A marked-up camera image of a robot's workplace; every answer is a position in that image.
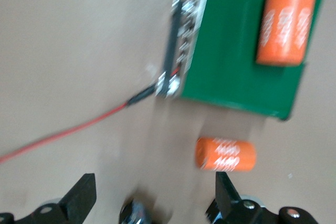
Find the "green circuit board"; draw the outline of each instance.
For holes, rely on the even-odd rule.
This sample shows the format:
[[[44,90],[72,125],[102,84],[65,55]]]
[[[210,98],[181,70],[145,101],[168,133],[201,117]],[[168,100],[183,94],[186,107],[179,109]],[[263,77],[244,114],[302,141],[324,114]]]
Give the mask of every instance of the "green circuit board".
[[[289,117],[305,63],[255,63],[264,2],[207,0],[181,97],[283,120]],[[317,0],[311,32],[320,3]]]

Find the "cable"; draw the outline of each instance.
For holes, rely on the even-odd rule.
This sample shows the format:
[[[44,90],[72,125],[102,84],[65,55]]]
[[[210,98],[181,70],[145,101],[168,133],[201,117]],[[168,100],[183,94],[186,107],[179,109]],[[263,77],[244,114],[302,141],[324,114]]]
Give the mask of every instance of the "cable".
[[[124,108],[126,108],[128,106],[131,106],[131,105],[133,105],[137,102],[140,102],[141,100],[145,99],[146,97],[150,96],[151,94],[153,94],[155,92],[155,85],[156,84],[150,85],[148,88],[142,90],[141,92],[139,92],[138,94],[133,96],[127,102],[125,102],[122,105],[104,113],[103,115],[101,115],[101,116],[99,116],[95,119],[92,119],[91,121],[88,121],[88,122],[80,124],[78,126],[69,128],[65,131],[56,133],[55,135],[48,136],[46,138],[43,138],[41,140],[38,140],[38,141],[33,142],[31,144],[28,144],[28,145],[26,145],[22,148],[19,148],[19,149],[13,151],[13,152],[10,152],[6,155],[0,156],[0,164],[3,164],[4,162],[6,162],[6,161],[8,161],[8,160],[10,160],[14,157],[21,156],[22,154],[24,154],[26,152],[35,150],[35,149],[37,149],[37,148],[39,148],[43,145],[52,143],[52,142],[54,142],[56,140],[59,140],[63,137],[66,137],[66,136],[72,135],[76,132],[82,131],[82,130],[84,130],[84,129],[86,129],[86,128],[104,120],[105,118],[107,118],[107,117],[109,117],[113,114],[116,114],[117,112],[123,110]]]

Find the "metal bolt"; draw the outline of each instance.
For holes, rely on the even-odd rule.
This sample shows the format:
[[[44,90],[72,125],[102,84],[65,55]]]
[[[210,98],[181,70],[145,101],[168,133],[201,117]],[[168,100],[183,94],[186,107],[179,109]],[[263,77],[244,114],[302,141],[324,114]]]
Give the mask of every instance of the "metal bolt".
[[[295,209],[289,208],[287,209],[287,214],[293,218],[299,218],[300,214]]]
[[[245,200],[244,201],[244,207],[248,208],[248,209],[254,209],[255,205],[252,203],[252,201],[249,200]]]
[[[46,214],[46,213],[50,212],[51,210],[52,210],[51,207],[44,207],[44,208],[41,209],[40,213],[41,214]]]

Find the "black wire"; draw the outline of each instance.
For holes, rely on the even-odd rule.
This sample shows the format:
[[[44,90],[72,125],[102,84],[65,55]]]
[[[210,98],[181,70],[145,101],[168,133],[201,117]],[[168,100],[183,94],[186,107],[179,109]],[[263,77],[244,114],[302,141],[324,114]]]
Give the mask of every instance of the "black wire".
[[[126,102],[126,106],[131,106],[137,102],[140,102],[141,100],[149,97],[150,95],[152,95],[155,92],[155,87],[156,87],[156,83],[153,85],[150,85],[148,88],[140,91],[138,94],[136,94],[135,96],[133,96],[131,99],[129,99]]]

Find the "orange capacitor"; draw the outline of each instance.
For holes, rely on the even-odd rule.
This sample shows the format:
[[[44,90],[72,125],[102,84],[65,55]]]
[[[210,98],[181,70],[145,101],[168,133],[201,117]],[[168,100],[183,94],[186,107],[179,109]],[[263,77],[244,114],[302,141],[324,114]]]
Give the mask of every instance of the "orange capacitor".
[[[201,137],[196,143],[195,160],[200,169],[247,172],[255,166],[256,157],[254,146],[245,141]]]
[[[297,66],[305,56],[315,0],[266,0],[257,63]]]

